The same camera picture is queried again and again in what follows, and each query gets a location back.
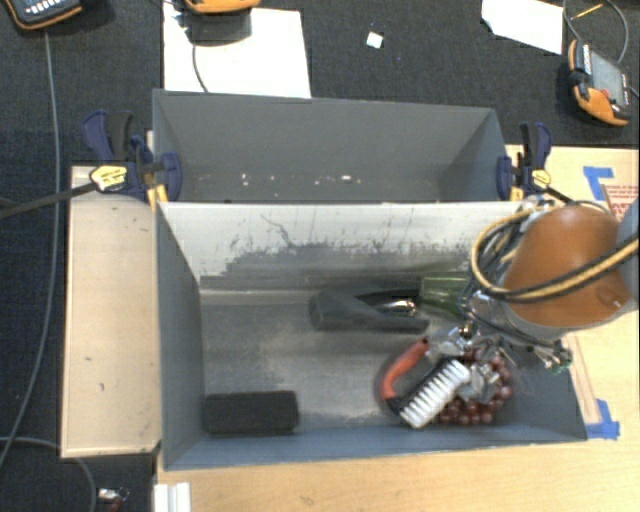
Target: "wire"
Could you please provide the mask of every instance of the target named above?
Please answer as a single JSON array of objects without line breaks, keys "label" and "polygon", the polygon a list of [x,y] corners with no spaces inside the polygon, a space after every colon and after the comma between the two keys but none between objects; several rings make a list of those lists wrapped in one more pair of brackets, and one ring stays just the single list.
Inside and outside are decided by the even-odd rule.
[{"label": "wire", "polygon": [[193,50],[191,52],[191,60],[193,61],[193,70],[196,73],[196,78],[198,79],[198,82],[200,82],[200,87],[202,87],[202,90],[206,93],[209,92],[209,89],[207,89],[207,86],[204,85],[204,82],[202,81],[202,77],[200,76],[200,71],[198,70],[198,62],[196,61],[196,44],[194,43],[193,45]]},{"label": "wire", "polygon": [[[50,448],[52,450],[55,450],[56,452],[60,449],[60,447],[57,444],[52,443],[51,441],[45,441],[44,439],[37,439],[35,437],[21,436],[21,437],[15,437],[13,439],[10,439],[9,437],[0,437],[0,443],[8,443],[9,441],[11,441],[11,443],[25,444],[25,445],[31,445],[31,446],[42,446],[45,448]],[[71,459],[71,460],[73,460],[73,462],[75,462],[78,466],[80,466],[80,469],[82,469],[87,479],[87,483],[89,484],[89,489],[91,494],[91,504],[89,506],[89,510],[90,512],[94,512],[94,510],[96,509],[97,497],[96,497],[96,483],[95,483],[95,480],[93,479],[93,475],[91,474],[89,467],[81,459]]]},{"label": "wire", "polygon": [[[629,47],[629,24],[627,23],[626,16],[622,12],[622,10],[620,10],[620,7],[618,7],[615,3],[613,3],[612,0],[604,0],[604,1],[607,2],[613,8],[613,10],[616,12],[618,17],[622,21],[622,26],[624,28],[624,44],[622,46],[622,50],[620,51],[620,53],[618,55],[618,58],[616,59],[616,63],[620,64],[622,62],[622,59],[624,59],[624,56],[627,53],[627,48]],[[569,28],[571,33],[576,37],[576,39],[582,39],[583,41],[586,41],[586,39],[584,39],[578,33],[578,31],[576,30],[576,27],[574,26],[574,24],[571,23],[571,19],[569,18],[569,15],[567,14],[567,0],[563,0],[563,2],[562,2],[562,12],[563,12],[563,16],[564,16],[564,21],[567,23],[567,27]]]},{"label": "wire", "polygon": [[[508,302],[526,303],[549,300],[582,288],[599,279],[605,273],[620,266],[638,251],[638,234],[636,233],[622,243],[617,244],[616,247],[610,251],[566,274],[526,288],[508,290],[499,287],[491,283],[486,277],[487,270],[489,270],[488,265],[481,265],[480,258],[486,254],[497,235],[500,235],[510,226],[517,225],[516,223],[524,221],[531,213],[532,210],[523,210],[492,223],[483,230],[473,244],[471,249],[471,272],[475,280],[483,287],[483,292],[487,295]],[[493,262],[496,257],[499,261],[504,261],[504,259],[509,256],[509,254],[507,254],[502,257],[502,252],[503,251],[500,251],[498,254],[492,254],[491,262]]]},{"label": "wire", "polygon": [[95,190],[96,185],[93,182],[90,182],[85,185],[80,185],[79,187],[72,188],[70,190],[64,190],[62,192],[41,197],[39,199],[34,199],[33,201],[29,201],[28,203],[16,204],[15,206],[11,206],[6,210],[0,211],[0,220],[8,219],[9,217],[14,217],[23,213],[32,212],[33,210],[37,210],[38,208],[56,204],[60,201],[66,201],[82,194],[94,192]]},{"label": "wire", "polygon": [[[45,49],[47,54],[47,76],[49,79],[49,93],[51,96],[51,114],[53,118],[53,137],[54,137],[54,145],[55,145],[55,187],[56,187],[56,193],[59,193],[61,190],[61,181],[62,181],[61,180],[62,170],[61,170],[61,155],[60,155],[60,131],[59,131],[59,124],[58,124],[58,109],[56,106],[56,93],[55,93],[55,87],[54,87],[54,81],[53,81],[53,64],[51,59],[51,45],[49,43],[49,34],[46,30],[44,31],[44,42],[45,42]],[[56,284],[56,270],[58,267],[59,239],[60,239],[60,203],[56,203],[54,207],[54,214],[53,214],[53,236],[51,241],[51,266],[49,269],[49,284],[48,284],[49,288],[47,292],[45,316],[44,316],[44,321],[42,325],[42,331],[40,334],[40,343],[39,343],[38,353],[36,356],[36,361],[33,366],[33,370],[31,372],[31,378],[29,379],[29,385],[27,387],[27,391],[25,393],[24,399],[22,400],[22,405],[20,407],[20,411],[18,412],[16,420],[13,424],[13,428],[11,429],[11,433],[6,437],[0,438],[0,441],[5,443],[4,448],[2,450],[2,454],[0,454],[0,470],[2,470],[2,467],[7,459],[7,456],[9,455],[9,451],[11,450],[11,447],[16,442],[23,443],[23,444],[27,443],[27,444],[33,444],[38,446],[45,446],[48,448],[52,448],[54,450],[58,449],[57,445],[50,441],[29,438],[29,437],[18,437],[18,429],[22,424],[22,420],[27,411],[27,407],[29,406],[29,402],[31,401],[33,389],[38,379],[38,374],[40,373],[40,367],[42,366],[42,360],[44,358],[44,350],[47,344],[47,338],[49,336],[49,327],[51,324],[51,315],[53,312],[53,297],[54,297],[55,284]],[[89,471],[89,468],[86,466],[84,462],[78,459],[76,459],[76,462],[80,465],[82,470],[85,472],[87,480],[91,485],[92,500],[91,500],[91,507],[89,510],[93,512],[96,506],[95,484],[93,481],[93,477],[91,475],[91,472]]]}]

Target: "yellow cable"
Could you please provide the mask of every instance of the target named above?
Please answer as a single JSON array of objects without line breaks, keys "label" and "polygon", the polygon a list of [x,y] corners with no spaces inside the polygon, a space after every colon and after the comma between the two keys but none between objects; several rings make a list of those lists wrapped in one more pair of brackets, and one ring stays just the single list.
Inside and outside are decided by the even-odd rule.
[{"label": "yellow cable", "polygon": [[[498,226],[505,225],[507,223],[519,220],[523,217],[531,215],[534,211],[542,210],[542,207],[536,207],[534,210],[523,210],[522,212],[517,212],[515,214],[504,217],[496,222],[490,224],[487,228],[485,228],[482,233],[478,236],[476,241],[474,242],[471,248],[471,271],[476,278],[476,280],[487,290],[496,293],[496,294],[505,294],[505,293],[513,293],[516,290],[508,290],[506,288],[501,288],[491,283],[485,276],[482,274],[482,271],[478,267],[478,248],[482,241],[485,239],[488,233],[490,233],[493,229]],[[638,240],[634,240],[633,242],[628,243],[624,247],[620,248],[614,254],[601,261],[597,265],[589,267],[579,274],[565,279],[560,283],[552,283],[549,284],[539,290],[534,290],[531,292],[520,293],[516,295],[512,295],[511,298],[517,299],[542,299],[549,295],[553,295],[559,292],[563,292],[573,286],[580,285],[589,279],[593,278],[596,274],[606,271],[609,268],[614,267],[616,264],[620,263],[622,260],[633,254],[633,252],[638,250]],[[510,260],[514,255],[515,249],[511,251],[509,254],[505,255],[501,262],[505,262]]]}]

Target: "blue clamp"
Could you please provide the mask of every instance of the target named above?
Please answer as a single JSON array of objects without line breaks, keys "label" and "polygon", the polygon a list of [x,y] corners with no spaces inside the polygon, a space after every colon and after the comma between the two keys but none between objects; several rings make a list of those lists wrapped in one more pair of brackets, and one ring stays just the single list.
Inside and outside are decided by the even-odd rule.
[{"label": "blue clamp", "polygon": [[510,199],[513,189],[519,189],[524,197],[549,189],[544,165],[551,153],[551,132],[542,123],[522,123],[520,132],[524,153],[518,153],[518,165],[514,167],[506,155],[498,158],[496,188],[503,200]]},{"label": "blue clamp", "polygon": [[156,183],[164,184],[169,201],[176,201],[182,189],[182,167],[175,152],[163,153],[160,162],[140,135],[129,137],[130,112],[108,114],[97,110],[81,124],[85,144],[91,149],[100,164],[118,163],[127,169],[127,185],[117,193],[140,201],[147,200],[147,191],[152,188],[145,183],[146,174],[155,174]]},{"label": "blue clamp", "polygon": [[589,439],[611,439],[615,441],[620,437],[620,422],[611,419],[607,402],[596,398],[596,403],[600,410],[602,421],[600,423],[585,425],[587,437]]}]

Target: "black cable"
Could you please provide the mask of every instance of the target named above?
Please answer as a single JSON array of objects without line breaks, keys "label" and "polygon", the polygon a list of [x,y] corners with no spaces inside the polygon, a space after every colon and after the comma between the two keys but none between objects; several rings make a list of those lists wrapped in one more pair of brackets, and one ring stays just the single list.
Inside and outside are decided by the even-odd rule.
[{"label": "black cable", "polygon": [[[613,256],[615,253],[617,253],[620,250],[623,250],[624,248],[626,248],[627,246],[633,244],[634,242],[637,242],[638,240],[638,233],[635,233],[634,235],[631,235],[630,237],[626,238],[625,240],[623,240],[621,243],[616,244],[615,247],[613,247],[612,249],[606,251],[605,253],[601,254],[600,256],[598,256],[597,258],[587,262],[586,264],[577,267],[569,272],[566,272],[565,274],[559,275],[553,279],[549,279],[547,281],[544,281],[542,283],[539,283],[537,285],[532,285],[532,286],[527,286],[524,288],[518,288],[516,290],[508,290],[505,292],[498,292],[498,291],[494,291],[491,289],[487,289],[487,288],[482,288],[483,293],[485,293],[486,295],[488,295],[489,297],[493,297],[495,299],[499,299],[499,300],[504,300],[507,302],[518,302],[518,303],[522,303],[522,304],[530,304],[530,303],[535,303],[535,302],[542,302],[542,301],[546,301],[549,300],[551,298],[554,297],[560,297],[562,295],[566,295],[572,291],[578,290],[584,286],[586,286],[588,283],[592,283],[593,281],[599,279],[600,277],[602,277],[604,274],[611,272],[612,270],[618,268],[620,265],[622,265],[625,261],[627,261],[629,258],[631,258],[634,254],[637,253],[637,250],[635,252],[630,253],[625,259],[619,261],[618,263],[616,263],[615,265],[609,266],[607,268],[604,268],[602,270],[600,270],[599,272],[597,272],[596,274],[594,274],[593,276],[591,276],[589,279],[583,281],[583,282],[579,282],[565,290],[553,293],[553,294],[548,294],[548,295],[544,295],[543,297],[536,297],[536,298],[531,298],[531,299],[522,299],[522,298],[518,298],[519,295],[525,295],[528,293],[532,293],[532,292],[536,292],[539,290],[542,290],[544,288],[547,288],[549,286],[552,285],[556,285],[559,283],[562,283],[563,281],[566,281],[568,279],[571,279],[572,277],[575,277],[587,270],[589,270],[590,268],[593,268],[594,266],[602,263],[604,260],[606,260],[607,258],[610,258],[611,256]],[[480,250],[483,250],[483,245],[485,245],[487,242],[481,242]],[[486,273],[486,268],[483,268],[483,274]]]},{"label": "black cable", "polygon": [[200,82],[200,87],[202,87],[202,90],[206,93],[209,92],[209,89],[207,89],[207,86],[204,85],[204,82],[202,81],[202,77],[200,76],[200,71],[198,70],[198,63],[196,61],[196,44],[194,43],[193,45],[193,50],[191,52],[191,60],[193,61],[193,70],[196,73],[196,78],[198,79],[198,82]]},{"label": "black cable", "polygon": [[[53,65],[51,59],[51,45],[49,44],[49,34],[45,30],[44,31],[44,42],[45,49],[47,54],[47,74],[49,78],[49,93],[51,95],[51,113],[53,117],[53,136],[54,136],[54,144],[55,144],[55,178],[56,178],[56,193],[60,193],[61,190],[61,181],[62,181],[62,169],[61,169],[61,157],[60,157],[60,132],[59,132],[59,124],[58,124],[58,110],[56,106],[56,94],[55,87],[53,81]],[[22,400],[22,405],[20,406],[20,410],[16,417],[16,420],[13,424],[13,428],[11,429],[11,433],[6,437],[1,437],[0,441],[4,442],[4,448],[2,453],[0,454],[0,470],[9,455],[9,451],[14,443],[28,443],[35,444],[38,446],[46,446],[49,448],[53,448],[57,450],[57,445],[51,443],[50,441],[45,441],[42,439],[28,438],[28,437],[18,437],[18,430],[20,425],[22,424],[22,420],[27,411],[27,407],[31,401],[31,396],[33,394],[33,389],[35,387],[36,381],[38,379],[38,374],[40,373],[40,367],[42,365],[42,361],[44,359],[44,350],[47,344],[47,338],[49,337],[49,326],[51,324],[51,315],[53,312],[53,298],[55,291],[55,283],[56,283],[56,270],[58,267],[58,241],[60,238],[60,203],[56,202],[54,207],[53,214],[53,236],[51,241],[51,265],[49,268],[49,284],[48,284],[48,292],[47,292],[47,300],[45,306],[45,317],[42,325],[42,331],[40,334],[40,343],[38,347],[38,353],[36,355],[36,361],[33,366],[33,370],[31,372],[31,377],[29,379],[29,385],[27,387],[27,391]],[[82,462],[77,461],[80,464],[80,467],[85,472],[87,476],[87,480],[91,485],[91,506],[89,508],[90,512],[95,510],[96,506],[96,496],[95,496],[95,484],[93,481],[93,477],[91,476],[91,472],[88,467]]]},{"label": "black cable", "polygon": [[95,192],[95,190],[96,186],[93,184],[93,182],[91,182],[80,187],[72,188],[70,190],[56,192],[55,194],[29,201],[28,203],[16,204],[11,208],[0,211],[0,220],[8,219],[9,217],[14,217],[15,215],[20,215],[22,213],[27,213],[38,208],[42,208],[43,206],[50,206],[52,204],[59,203],[60,201],[65,201],[67,199],[72,199],[82,194]]},{"label": "black cable", "polygon": [[[622,21],[622,26],[624,28],[624,44],[622,46],[622,50],[620,50],[618,58],[616,59],[616,63],[620,64],[622,62],[622,59],[624,59],[624,56],[627,53],[627,48],[629,47],[629,24],[627,22],[627,18],[624,15],[624,13],[620,10],[620,8],[615,3],[613,3],[612,0],[604,0],[604,1],[607,2],[613,8],[613,10],[616,12],[618,17]],[[578,31],[576,30],[576,28],[573,25],[573,23],[571,23],[571,19],[569,18],[569,15],[567,14],[567,0],[563,0],[562,9],[563,9],[564,20],[567,23],[567,27],[569,28],[571,33],[575,36],[576,39],[581,39],[583,41],[586,41],[586,39],[584,39],[578,33]]]},{"label": "black cable", "polygon": [[[0,443],[8,443],[9,441],[11,441],[11,443],[24,444],[28,446],[42,446],[44,448],[50,448],[56,452],[60,449],[60,447],[57,444],[52,443],[51,441],[45,441],[44,439],[37,439],[35,437],[21,436],[21,437],[15,437],[13,439],[10,439],[9,437],[0,437]],[[87,483],[89,484],[89,491],[91,495],[91,503],[89,505],[89,510],[93,512],[96,509],[96,504],[98,500],[96,496],[96,489],[97,489],[96,483],[95,483],[95,480],[93,479],[93,475],[91,474],[91,470],[81,459],[70,459],[70,460],[72,460],[78,466],[80,466],[80,469],[82,469],[82,472],[87,478]]]},{"label": "black cable", "polygon": [[[487,248],[485,250],[486,251],[490,251],[489,254],[489,260],[485,261],[483,263],[483,265],[481,265],[482,268],[484,269],[489,269],[492,266],[494,266],[496,263],[498,263],[498,265],[500,264],[500,260],[502,259],[502,257],[507,254],[512,248],[513,248],[513,243],[517,240],[517,235],[518,235],[518,230],[520,229],[520,225],[513,225],[513,224],[505,224],[503,226],[501,226],[501,228],[499,229],[499,231],[491,236],[491,239],[494,240],[493,242],[489,242],[489,244],[487,245]],[[502,247],[499,250],[496,250],[495,248],[492,248],[491,245],[495,245],[496,243],[502,243]],[[480,258],[486,256],[486,254],[481,254],[478,257],[478,262],[480,262]]]},{"label": "black cable", "polygon": [[615,218],[615,215],[611,212],[611,210],[607,209],[604,205],[601,205],[600,203],[596,203],[595,201],[591,201],[589,199],[574,199],[571,202],[567,203],[566,206],[588,206],[590,208],[600,210],[602,213],[606,213],[607,215]]}]

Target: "clamp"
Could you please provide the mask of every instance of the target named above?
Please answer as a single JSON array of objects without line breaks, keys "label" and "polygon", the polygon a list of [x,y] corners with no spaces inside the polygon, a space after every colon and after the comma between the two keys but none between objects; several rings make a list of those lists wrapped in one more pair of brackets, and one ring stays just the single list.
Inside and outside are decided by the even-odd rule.
[{"label": "clamp", "polygon": [[[129,136],[131,112],[108,114],[97,110],[82,121],[84,142],[102,167],[91,179],[100,192],[124,194],[148,201],[155,184],[164,185],[169,201],[176,201],[182,188],[183,171],[175,152],[163,153],[159,162],[140,135]],[[105,164],[115,164],[108,169]]]},{"label": "clamp", "polygon": [[511,157],[498,158],[496,187],[502,200],[521,201],[529,195],[548,193],[567,203],[571,199],[551,188],[544,164],[551,153],[551,132],[542,123],[521,123],[524,152],[518,152],[517,167]]}]

